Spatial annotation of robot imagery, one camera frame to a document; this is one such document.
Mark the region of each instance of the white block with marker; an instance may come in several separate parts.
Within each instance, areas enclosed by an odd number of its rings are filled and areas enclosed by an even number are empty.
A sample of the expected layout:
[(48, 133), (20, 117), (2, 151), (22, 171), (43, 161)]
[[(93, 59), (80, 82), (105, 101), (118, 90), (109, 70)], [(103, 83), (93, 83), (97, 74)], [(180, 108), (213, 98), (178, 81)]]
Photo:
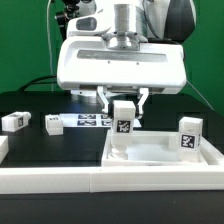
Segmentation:
[(179, 160), (198, 162), (203, 120), (183, 117), (179, 123)]
[(63, 135), (63, 121), (59, 115), (46, 115), (45, 127), (49, 135)]
[(2, 117), (2, 131), (15, 132), (28, 125), (31, 114), (29, 112), (14, 112)]

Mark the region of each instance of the white block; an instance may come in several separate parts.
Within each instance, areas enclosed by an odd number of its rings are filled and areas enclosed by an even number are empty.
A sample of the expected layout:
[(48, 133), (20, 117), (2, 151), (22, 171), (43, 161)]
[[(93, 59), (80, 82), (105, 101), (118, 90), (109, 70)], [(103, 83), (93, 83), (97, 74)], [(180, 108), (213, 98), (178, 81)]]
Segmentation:
[(89, 192), (90, 168), (2, 168), (0, 194)]
[(30, 118), (29, 112), (14, 112), (2, 117), (2, 131), (15, 132), (27, 126)]
[(63, 135), (63, 121), (59, 115), (46, 115), (45, 127), (49, 135)]
[(114, 100), (114, 118), (133, 120), (135, 105), (132, 101)]
[(9, 152), (8, 137), (0, 136), (0, 163), (3, 161), (8, 152)]
[(183, 117), (179, 122), (179, 132), (192, 135), (202, 134), (203, 120), (199, 118)]
[(184, 117), (179, 122), (179, 153), (181, 161), (198, 162), (203, 120)]

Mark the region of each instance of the white container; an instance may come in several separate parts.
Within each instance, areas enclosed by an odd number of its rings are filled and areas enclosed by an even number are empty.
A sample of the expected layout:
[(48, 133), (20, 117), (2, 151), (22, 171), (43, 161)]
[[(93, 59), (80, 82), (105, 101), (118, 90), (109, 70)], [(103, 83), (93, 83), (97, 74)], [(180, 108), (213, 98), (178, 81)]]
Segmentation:
[(198, 162), (181, 161), (178, 158), (178, 132), (133, 131), (132, 144), (127, 147), (127, 160), (110, 159), (111, 131), (108, 131), (101, 160), (101, 166), (207, 166), (202, 153)]

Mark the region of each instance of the white platform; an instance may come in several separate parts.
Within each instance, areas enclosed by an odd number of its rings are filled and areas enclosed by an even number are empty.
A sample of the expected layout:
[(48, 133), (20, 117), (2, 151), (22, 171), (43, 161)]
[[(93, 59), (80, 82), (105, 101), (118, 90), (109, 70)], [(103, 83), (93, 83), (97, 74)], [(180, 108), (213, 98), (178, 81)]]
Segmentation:
[[(168, 132), (157, 134), (167, 136)], [(160, 143), (170, 145), (172, 151), (175, 133), (169, 132), (169, 135), (169, 143), (165, 138)], [(157, 144), (159, 138), (153, 139), (150, 144)], [(134, 141), (134, 144), (144, 145), (148, 141)], [(169, 157), (170, 164), (161, 164), (165, 157), (158, 155), (154, 159), (159, 164), (148, 164), (150, 166), (2, 168), (0, 194), (224, 190), (224, 156), (204, 138), (201, 140), (201, 158), (204, 159), (200, 165), (180, 166), (173, 155)]]

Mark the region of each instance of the black and white pattern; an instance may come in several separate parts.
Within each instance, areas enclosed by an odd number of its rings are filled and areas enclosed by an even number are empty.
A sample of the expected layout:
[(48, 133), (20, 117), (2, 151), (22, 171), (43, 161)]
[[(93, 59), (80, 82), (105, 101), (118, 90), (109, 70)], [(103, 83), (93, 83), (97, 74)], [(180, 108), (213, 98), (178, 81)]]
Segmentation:
[(105, 120), (105, 121), (101, 121), (102, 126), (105, 127), (110, 127), (111, 126), (111, 120)]
[(96, 119), (96, 114), (79, 114), (78, 119), (86, 119), (86, 120)]
[(182, 148), (195, 148), (195, 136), (193, 135), (182, 135), (181, 136), (181, 147)]
[(131, 126), (130, 121), (118, 120), (117, 121), (117, 132), (118, 133), (129, 133), (130, 126)]
[(18, 126), (23, 126), (23, 117), (18, 118)]
[(78, 123), (77, 123), (77, 126), (96, 126), (96, 121), (91, 121), (91, 120), (88, 120), (88, 121), (84, 121), (84, 120), (79, 120)]

